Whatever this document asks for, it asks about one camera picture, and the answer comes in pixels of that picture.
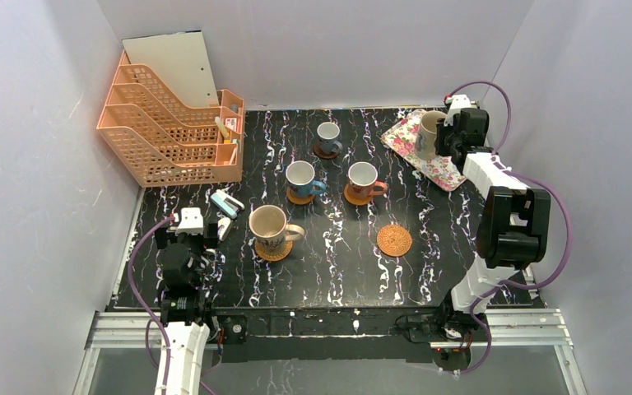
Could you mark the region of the large beige floral mug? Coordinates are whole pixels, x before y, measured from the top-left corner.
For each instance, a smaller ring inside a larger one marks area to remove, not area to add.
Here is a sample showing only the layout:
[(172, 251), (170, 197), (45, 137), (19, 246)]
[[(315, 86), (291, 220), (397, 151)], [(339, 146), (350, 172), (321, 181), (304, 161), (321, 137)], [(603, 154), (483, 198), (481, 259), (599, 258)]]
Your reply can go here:
[(292, 225), (286, 213), (278, 206), (263, 205), (249, 215), (249, 229), (268, 252), (279, 252), (287, 241), (303, 239), (305, 230)]

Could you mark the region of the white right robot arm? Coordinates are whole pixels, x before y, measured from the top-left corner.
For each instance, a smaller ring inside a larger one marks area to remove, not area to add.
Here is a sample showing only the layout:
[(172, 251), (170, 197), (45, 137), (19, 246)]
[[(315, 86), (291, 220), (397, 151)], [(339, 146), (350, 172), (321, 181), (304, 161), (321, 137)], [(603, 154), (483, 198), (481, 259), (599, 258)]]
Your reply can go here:
[(542, 260), (547, 246), (551, 196), (511, 176), (485, 144), (489, 124), (488, 113), (474, 107), (452, 109), (437, 123), (437, 154), (449, 157), (485, 199), (474, 262), (448, 297), (464, 314), (483, 312), (496, 287)]

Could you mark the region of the woven rattan coaster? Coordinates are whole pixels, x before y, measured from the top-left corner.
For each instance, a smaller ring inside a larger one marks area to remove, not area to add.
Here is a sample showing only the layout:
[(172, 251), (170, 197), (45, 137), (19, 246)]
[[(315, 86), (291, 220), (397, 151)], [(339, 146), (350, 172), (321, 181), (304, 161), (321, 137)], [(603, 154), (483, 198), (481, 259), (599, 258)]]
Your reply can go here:
[(390, 257), (405, 255), (413, 244), (409, 231), (401, 225), (390, 224), (384, 226), (376, 238), (379, 250)]
[(291, 250), (293, 248), (293, 242), (292, 241), (287, 241), (284, 244), (284, 248), (282, 249), (282, 251), (279, 252), (268, 252), (261, 244), (259, 244), (258, 242), (255, 243), (254, 245), (254, 249), (256, 251), (256, 254), (268, 261), (268, 262), (278, 262), (284, 258), (286, 258)]

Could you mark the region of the dark wooden coaster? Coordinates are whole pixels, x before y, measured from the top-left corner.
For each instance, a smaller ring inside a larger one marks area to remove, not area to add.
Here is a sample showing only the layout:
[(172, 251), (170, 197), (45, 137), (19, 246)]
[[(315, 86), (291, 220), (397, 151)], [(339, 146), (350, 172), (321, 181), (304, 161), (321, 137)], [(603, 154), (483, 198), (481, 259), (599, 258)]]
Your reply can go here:
[(314, 147), (314, 154), (324, 160), (332, 160), (340, 155), (338, 151), (326, 153), (321, 149), (320, 145)]

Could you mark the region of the tall beige mug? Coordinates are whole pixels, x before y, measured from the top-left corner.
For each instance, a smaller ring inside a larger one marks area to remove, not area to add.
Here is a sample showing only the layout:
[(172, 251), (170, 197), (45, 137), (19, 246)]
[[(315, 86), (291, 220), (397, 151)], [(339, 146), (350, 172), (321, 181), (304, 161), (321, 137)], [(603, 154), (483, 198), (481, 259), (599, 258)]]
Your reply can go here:
[(416, 156), (421, 160), (433, 160), (436, 157), (437, 127), (445, 119), (446, 114), (437, 110), (427, 111), (421, 116), (415, 143)]

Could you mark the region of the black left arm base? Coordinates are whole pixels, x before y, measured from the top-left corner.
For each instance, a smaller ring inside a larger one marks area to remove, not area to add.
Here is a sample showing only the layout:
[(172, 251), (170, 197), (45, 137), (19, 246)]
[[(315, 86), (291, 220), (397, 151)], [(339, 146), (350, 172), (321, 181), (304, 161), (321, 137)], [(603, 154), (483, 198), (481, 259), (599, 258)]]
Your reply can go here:
[(195, 299), (188, 307), (188, 321), (208, 329), (208, 342), (219, 357), (227, 346), (243, 345), (247, 341), (248, 320), (244, 315), (219, 314), (209, 301)]

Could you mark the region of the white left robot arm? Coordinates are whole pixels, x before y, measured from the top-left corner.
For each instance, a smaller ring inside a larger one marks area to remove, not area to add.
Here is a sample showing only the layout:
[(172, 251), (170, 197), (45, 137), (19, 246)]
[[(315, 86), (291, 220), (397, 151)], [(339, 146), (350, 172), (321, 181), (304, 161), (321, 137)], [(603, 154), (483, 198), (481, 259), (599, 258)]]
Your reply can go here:
[(197, 394), (202, 384), (205, 345), (221, 333), (202, 288), (210, 258), (216, 256), (218, 225), (173, 215), (155, 231), (162, 269), (158, 287), (161, 360), (156, 392)]

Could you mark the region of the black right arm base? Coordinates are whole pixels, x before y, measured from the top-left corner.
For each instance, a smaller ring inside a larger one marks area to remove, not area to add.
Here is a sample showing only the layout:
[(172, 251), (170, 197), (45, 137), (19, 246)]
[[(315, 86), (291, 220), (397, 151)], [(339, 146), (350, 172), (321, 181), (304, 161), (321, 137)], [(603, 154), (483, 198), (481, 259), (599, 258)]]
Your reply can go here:
[[(486, 315), (456, 310), (451, 300), (445, 300), (429, 312), (401, 315), (393, 327), (411, 343), (431, 344), (433, 362), (442, 372), (471, 373), (490, 354), (492, 334)], [(475, 340), (484, 341), (486, 348), (473, 363), (471, 348)]]

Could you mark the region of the white and red mug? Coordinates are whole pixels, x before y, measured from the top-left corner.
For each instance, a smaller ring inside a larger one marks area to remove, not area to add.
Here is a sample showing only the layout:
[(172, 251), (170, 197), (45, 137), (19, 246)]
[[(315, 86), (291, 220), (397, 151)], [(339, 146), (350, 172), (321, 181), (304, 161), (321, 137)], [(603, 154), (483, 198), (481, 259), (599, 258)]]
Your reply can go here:
[(381, 196), (388, 192), (389, 186), (379, 181), (379, 173), (374, 165), (360, 161), (348, 170), (348, 184), (358, 197)]

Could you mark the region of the blue patterned mug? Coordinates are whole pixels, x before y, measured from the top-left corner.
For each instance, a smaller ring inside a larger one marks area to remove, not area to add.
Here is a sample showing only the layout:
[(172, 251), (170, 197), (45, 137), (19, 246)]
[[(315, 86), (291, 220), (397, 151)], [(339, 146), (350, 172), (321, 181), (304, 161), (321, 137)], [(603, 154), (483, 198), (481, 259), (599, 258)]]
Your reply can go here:
[(286, 178), (293, 196), (311, 198), (326, 192), (327, 185), (316, 180), (315, 168), (307, 161), (297, 160), (286, 168)]

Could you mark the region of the light wooden coaster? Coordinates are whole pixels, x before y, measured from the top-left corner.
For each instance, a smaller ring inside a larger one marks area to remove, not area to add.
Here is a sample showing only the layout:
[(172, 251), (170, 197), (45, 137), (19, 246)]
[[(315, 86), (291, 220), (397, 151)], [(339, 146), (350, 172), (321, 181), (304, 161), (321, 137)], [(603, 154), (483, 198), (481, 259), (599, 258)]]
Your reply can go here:
[(344, 189), (344, 197), (350, 204), (358, 207), (368, 205), (373, 200), (372, 196), (358, 197), (350, 184)]
[(300, 206), (310, 204), (315, 198), (313, 194), (309, 194), (309, 195), (301, 197), (298, 194), (296, 194), (291, 188), (288, 188), (286, 190), (286, 195), (290, 202), (292, 202), (295, 205), (300, 205)]

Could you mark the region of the small grey mug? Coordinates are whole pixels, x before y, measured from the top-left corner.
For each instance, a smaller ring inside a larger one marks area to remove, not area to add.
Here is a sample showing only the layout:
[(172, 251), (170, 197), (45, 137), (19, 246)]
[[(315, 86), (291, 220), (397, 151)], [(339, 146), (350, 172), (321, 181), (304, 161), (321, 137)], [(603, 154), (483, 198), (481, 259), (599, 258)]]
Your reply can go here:
[(317, 127), (318, 144), (321, 149), (326, 152), (342, 151), (342, 143), (340, 142), (341, 129), (334, 122), (321, 123)]

